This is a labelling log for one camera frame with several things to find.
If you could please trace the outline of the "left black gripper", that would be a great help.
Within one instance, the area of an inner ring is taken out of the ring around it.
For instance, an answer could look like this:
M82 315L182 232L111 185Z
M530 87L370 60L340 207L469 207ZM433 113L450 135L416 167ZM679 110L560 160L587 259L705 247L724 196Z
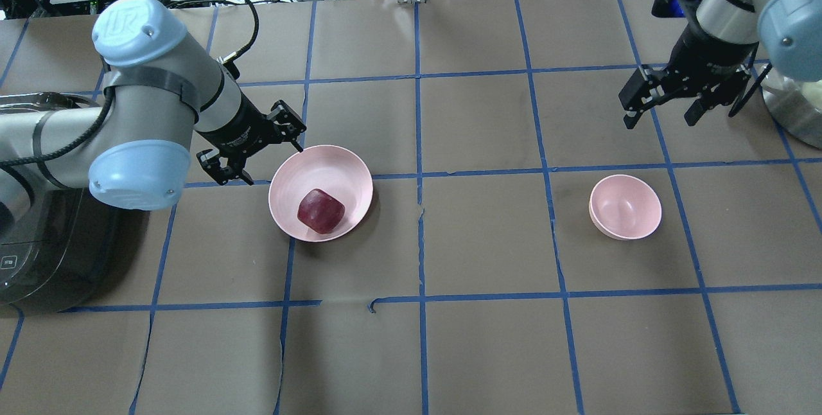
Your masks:
M299 141L305 131L305 123L285 101L276 101L265 116L247 97L241 97L238 110L226 125L205 132L204 139L216 149L197 152L197 163L219 186L229 181L252 186L253 178L245 170L247 158L268 145L282 143L303 152Z

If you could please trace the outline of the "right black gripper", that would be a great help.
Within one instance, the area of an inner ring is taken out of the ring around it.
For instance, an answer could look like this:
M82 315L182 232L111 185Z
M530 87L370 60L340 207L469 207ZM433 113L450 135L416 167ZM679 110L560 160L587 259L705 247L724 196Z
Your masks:
M740 66L757 49L757 42L728 42L697 23L687 24L665 69L639 66L620 90L625 127L634 129L646 111L668 102L672 95L697 97L684 114L690 127L720 105L731 107L729 116L736 114L751 79L751 70Z

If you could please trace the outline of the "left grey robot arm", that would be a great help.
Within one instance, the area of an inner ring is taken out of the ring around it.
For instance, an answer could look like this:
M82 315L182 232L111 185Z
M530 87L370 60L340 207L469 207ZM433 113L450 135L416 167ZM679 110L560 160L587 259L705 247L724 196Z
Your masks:
M213 146L197 160L215 182L252 184L247 158L268 145L296 145L306 129L283 101L261 113L158 0L113 3L92 41L109 66L102 107L2 115L6 223L53 188L85 188L115 208L171 207L187 180L193 134Z

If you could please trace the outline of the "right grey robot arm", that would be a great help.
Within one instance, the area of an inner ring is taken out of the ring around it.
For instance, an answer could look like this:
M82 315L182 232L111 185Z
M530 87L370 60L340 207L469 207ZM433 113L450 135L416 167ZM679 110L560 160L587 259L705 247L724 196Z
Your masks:
M820 79L821 0L655 0L652 13L681 9L686 26L661 69L637 70L620 90L625 127L672 99L690 98L684 119L695 125L719 105L736 116L752 96L758 49L770 64L799 82Z

